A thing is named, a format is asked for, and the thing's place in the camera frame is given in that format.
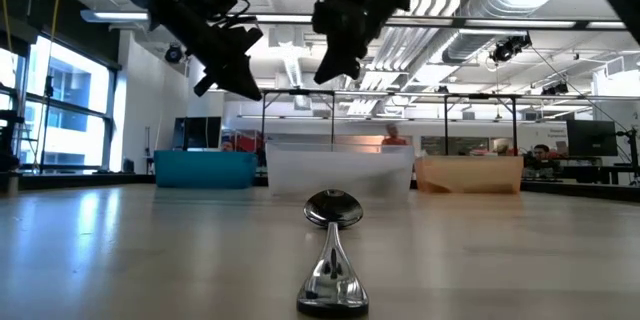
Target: spoon handle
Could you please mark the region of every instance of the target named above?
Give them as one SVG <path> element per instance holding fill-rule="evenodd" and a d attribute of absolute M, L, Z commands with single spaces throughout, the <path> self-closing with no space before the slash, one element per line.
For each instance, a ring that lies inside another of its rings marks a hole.
<path fill-rule="evenodd" d="M 338 223 L 329 223 L 324 248 L 298 293 L 297 308 L 314 317 L 357 317 L 369 311 L 369 297 L 340 244 Z"/>

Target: person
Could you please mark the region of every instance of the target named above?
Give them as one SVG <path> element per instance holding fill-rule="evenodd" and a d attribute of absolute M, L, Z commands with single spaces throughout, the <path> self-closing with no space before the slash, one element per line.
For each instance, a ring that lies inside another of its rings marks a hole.
<path fill-rule="evenodd" d="M 549 147 L 544 144 L 533 148 L 533 159 L 525 161 L 525 177 L 552 179 L 560 173 L 560 164 L 550 158 L 549 151 Z"/>
<path fill-rule="evenodd" d="M 498 156 L 507 156 L 509 153 L 509 145 L 502 144 L 496 148 Z"/>
<path fill-rule="evenodd" d="M 398 127 L 395 124 L 387 125 L 387 134 L 389 134 L 389 137 L 382 140 L 382 145 L 408 145 L 407 140 L 398 137 Z"/>
<path fill-rule="evenodd" d="M 233 143 L 230 141 L 225 141 L 222 143 L 222 152 L 234 152 Z"/>
<path fill-rule="evenodd" d="M 533 148 L 533 156 L 538 161 L 543 161 L 549 159 L 549 147 L 547 145 L 541 144 L 536 145 Z"/>

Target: spoon bowl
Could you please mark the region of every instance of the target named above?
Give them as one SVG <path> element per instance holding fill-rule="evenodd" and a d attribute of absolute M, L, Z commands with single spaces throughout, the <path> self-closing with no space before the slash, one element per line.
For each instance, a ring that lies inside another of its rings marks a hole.
<path fill-rule="evenodd" d="M 325 228 L 330 223 L 345 228 L 364 216 L 358 200 L 341 190 L 325 190 L 315 194 L 307 201 L 303 211 L 309 221 Z"/>

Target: pole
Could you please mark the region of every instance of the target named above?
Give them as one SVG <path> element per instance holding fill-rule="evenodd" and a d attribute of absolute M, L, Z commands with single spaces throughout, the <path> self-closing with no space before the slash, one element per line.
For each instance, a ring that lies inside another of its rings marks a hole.
<path fill-rule="evenodd" d="M 269 93 L 267 91 L 265 91 L 264 94 L 262 94 L 262 125 L 260 130 L 261 145 L 260 145 L 260 150 L 256 148 L 256 155 L 258 156 L 258 166 L 260 167 L 260 172 L 259 172 L 260 176 L 264 175 L 264 172 L 262 171 L 262 167 L 265 165 L 261 163 L 262 162 L 261 159 L 266 159 L 266 156 L 267 156 L 267 149 L 265 149 L 266 140 L 264 136 L 264 121 L 265 121 L 265 113 L 267 111 L 267 95 L 268 94 Z"/>
<path fill-rule="evenodd" d="M 513 156 L 518 156 L 518 124 L 516 118 L 516 98 L 511 98 L 511 115 L 513 116 Z"/>
<path fill-rule="evenodd" d="M 331 104 L 331 150 L 336 141 L 336 94 L 332 95 L 333 103 Z"/>
<path fill-rule="evenodd" d="M 261 126 L 261 132 L 262 132 L 262 150 L 264 151 L 264 143 L 265 143 L 265 139 L 264 139 L 264 120 L 265 120 L 265 112 L 267 111 L 267 92 L 264 93 L 264 96 L 262 97 L 262 126 Z"/>
<path fill-rule="evenodd" d="M 44 134 L 42 135 L 42 154 L 40 155 L 40 175 L 44 172 L 44 158 L 46 154 L 45 146 L 47 145 L 47 124 L 49 123 L 49 110 L 51 109 L 51 97 L 53 96 L 53 86 L 51 82 L 53 81 L 53 77 L 51 75 L 47 75 L 47 80 L 44 87 L 44 96 L 47 99 L 46 104 L 43 106 L 47 107 L 47 111 L 44 114 Z"/>
<path fill-rule="evenodd" d="M 635 180 L 638 178 L 638 172 L 640 170 L 638 169 L 638 131 L 636 129 L 630 130 L 627 137 L 629 138 L 629 147 L 631 148 L 631 167 L 633 168 L 633 177 Z"/>
<path fill-rule="evenodd" d="M 444 154 L 449 156 L 449 106 L 448 96 L 444 97 Z"/>

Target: black robotic arm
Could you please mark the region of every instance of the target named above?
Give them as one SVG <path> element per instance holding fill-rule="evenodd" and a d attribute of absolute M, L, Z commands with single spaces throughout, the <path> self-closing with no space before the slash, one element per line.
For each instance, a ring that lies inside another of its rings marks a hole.
<path fill-rule="evenodd" d="M 249 70 L 245 52 L 262 32 L 232 27 L 251 17 L 230 17 L 238 0 L 131 0 L 147 9 L 152 28 L 164 25 L 205 66 L 206 76 L 196 86 L 198 95 L 217 83 L 222 89 L 259 100 L 260 91 Z M 627 29 L 640 42 L 640 0 L 608 0 Z M 315 4 L 313 29 L 327 35 L 327 53 L 315 80 L 324 83 L 346 74 L 357 78 L 371 41 L 380 36 L 398 9 L 408 10 L 410 0 L 323 0 Z"/>
<path fill-rule="evenodd" d="M 262 98 L 245 55 L 262 32 L 235 26 L 255 20 L 228 15 L 238 0 L 131 1 L 149 12 L 151 29 L 164 25 L 186 47 L 187 55 L 202 62 L 205 77 L 194 88 L 198 96 L 216 83 L 221 89 L 253 100 Z"/>

